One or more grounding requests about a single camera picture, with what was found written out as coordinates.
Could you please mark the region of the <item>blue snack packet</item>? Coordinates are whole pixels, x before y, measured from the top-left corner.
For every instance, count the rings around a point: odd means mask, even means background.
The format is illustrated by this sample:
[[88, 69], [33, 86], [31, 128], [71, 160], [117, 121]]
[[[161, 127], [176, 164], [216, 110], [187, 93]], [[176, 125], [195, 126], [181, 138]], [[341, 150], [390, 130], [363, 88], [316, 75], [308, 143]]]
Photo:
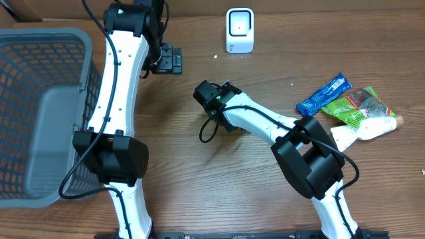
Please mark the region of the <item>blue snack packet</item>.
[[346, 77], [342, 73], [339, 73], [334, 79], [320, 87], [320, 89], [306, 100], [298, 103], [296, 109], [302, 116], [314, 116], [321, 108], [337, 99], [352, 87], [353, 85]]

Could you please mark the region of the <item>white bamboo cream tube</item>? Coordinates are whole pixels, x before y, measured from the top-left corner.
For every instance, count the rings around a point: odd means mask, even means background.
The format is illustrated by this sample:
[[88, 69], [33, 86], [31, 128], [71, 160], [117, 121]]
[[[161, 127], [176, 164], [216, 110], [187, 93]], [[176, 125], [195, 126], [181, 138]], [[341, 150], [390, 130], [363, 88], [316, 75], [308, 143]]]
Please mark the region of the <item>white bamboo cream tube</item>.
[[343, 152], [356, 140], [367, 141], [402, 127], [402, 116], [387, 116], [382, 118], [364, 119], [359, 128], [343, 125], [331, 128], [331, 133], [338, 150]]

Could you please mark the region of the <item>green red snack packet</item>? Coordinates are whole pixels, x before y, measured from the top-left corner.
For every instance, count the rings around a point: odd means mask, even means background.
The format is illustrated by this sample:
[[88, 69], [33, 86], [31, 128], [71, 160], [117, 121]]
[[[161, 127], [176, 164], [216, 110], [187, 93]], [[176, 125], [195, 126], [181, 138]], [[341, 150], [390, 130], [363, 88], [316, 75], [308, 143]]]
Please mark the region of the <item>green red snack packet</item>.
[[322, 110], [355, 128], [360, 128], [361, 122], [367, 118], [395, 116], [370, 86], [337, 98], [322, 107]]

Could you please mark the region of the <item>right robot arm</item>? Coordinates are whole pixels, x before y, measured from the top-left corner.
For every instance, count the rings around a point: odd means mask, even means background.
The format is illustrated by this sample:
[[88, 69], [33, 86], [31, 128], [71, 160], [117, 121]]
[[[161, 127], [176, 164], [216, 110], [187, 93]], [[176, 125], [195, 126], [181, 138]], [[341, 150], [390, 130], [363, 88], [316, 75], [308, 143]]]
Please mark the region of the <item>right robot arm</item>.
[[286, 178], [301, 196], [311, 200], [326, 238], [360, 238], [361, 230], [350, 215], [343, 190], [355, 183], [343, 182], [342, 168], [350, 163], [337, 149], [321, 124], [311, 116], [289, 118], [253, 101], [229, 82], [201, 82], [193, 93], [216, 126], [238, 128], [264, 140]]

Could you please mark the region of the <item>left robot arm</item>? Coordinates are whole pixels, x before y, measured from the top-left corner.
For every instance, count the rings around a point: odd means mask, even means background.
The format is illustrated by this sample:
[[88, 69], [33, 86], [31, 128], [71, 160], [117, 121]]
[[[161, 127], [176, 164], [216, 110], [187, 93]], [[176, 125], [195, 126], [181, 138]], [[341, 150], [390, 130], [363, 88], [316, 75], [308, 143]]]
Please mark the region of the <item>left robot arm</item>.
[[106, 61], [98, 99], [88, 125], [75, 131], [72, 144], [102, 188], [82, 197], [109, 192], [116, 210], [116, 238], [153, 238], [153, 221], [147, 212], [142, 178], [149, 150], [135, 139], [133, 115], [139, 80], [149, 74], [180, 75], [180, 48], [163, 42], [169, 12], [166, 1], [115, 1], [105, 10], [99, 28], [106, 38]]

